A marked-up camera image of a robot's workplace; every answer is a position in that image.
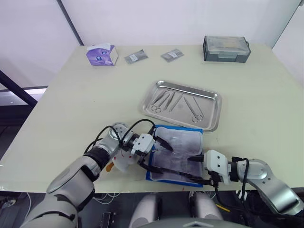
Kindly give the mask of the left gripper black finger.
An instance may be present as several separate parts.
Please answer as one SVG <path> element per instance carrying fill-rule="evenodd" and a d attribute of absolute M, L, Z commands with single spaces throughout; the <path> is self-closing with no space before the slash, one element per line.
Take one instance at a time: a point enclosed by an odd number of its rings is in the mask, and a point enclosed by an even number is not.
<path fill-rule="evenodd" d="M 169 150 L 169 151 L 173 151 L 173 148 L 170 146 L 170 144 L 165 141 L 164 139 L 162 139 L 161 137 L 159 136 L 153 136 L 153 139 L 155 140 L 155 143 L 157 145 L 160 145 L 161 147 L 165 148 L 166 150 Z"/>
<path fill-rule="evenodd" d="M 149 166 L 149 165 L 146 165 L 145 163 L 140 163 L 140 166 L 149 172 L 162 173 L 161 168 L 158 168 L 158 167 Z"/>

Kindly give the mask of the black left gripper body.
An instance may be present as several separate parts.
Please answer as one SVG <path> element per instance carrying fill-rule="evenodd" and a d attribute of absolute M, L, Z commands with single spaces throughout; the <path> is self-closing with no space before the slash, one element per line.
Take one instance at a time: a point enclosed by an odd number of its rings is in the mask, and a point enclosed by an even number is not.
<path fill-rule="evenodd" d="M 150 160 L 150 153 L 142 153 L 139 156 L 139 160 L 138 160 L 137 164 L 140 166 L 150 166 L 149 160 Z"/>

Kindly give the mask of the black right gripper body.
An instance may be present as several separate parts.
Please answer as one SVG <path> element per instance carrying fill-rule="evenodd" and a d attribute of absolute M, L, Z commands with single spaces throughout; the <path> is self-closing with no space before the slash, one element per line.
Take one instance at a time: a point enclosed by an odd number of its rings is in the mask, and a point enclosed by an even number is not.
<path fill-rule="evenodd" d="M 220 175 L 215 171 L 208 171 L 208 175 L 210 177 L 207 185 L 218 188 L 220 183 Z"/>

